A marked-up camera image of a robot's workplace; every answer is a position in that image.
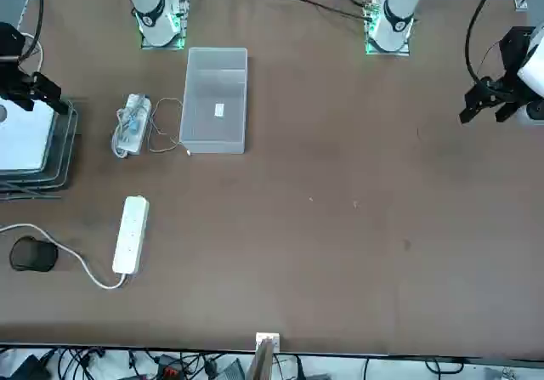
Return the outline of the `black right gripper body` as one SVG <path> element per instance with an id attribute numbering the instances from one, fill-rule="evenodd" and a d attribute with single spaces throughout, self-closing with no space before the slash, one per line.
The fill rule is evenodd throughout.
<path id="1" fill-rule="evenodd" d="M 20 66 L 36 47 L 36 38 L 26 36 L 9 23 L 1 23 L 1 92 L 34 95 L 35 80 Z"/>

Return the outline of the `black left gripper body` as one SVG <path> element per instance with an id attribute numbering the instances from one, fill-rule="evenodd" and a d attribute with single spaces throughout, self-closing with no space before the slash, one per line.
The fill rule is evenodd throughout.
<path id="1" fill-rule="evenodd" d="M 514 26 L 499 42 L 504 74 L 490 87 L 498 99 L 525 99 L 531 96 L 528 86 L 518 76 L 529 49 L 530 26 Z"/>

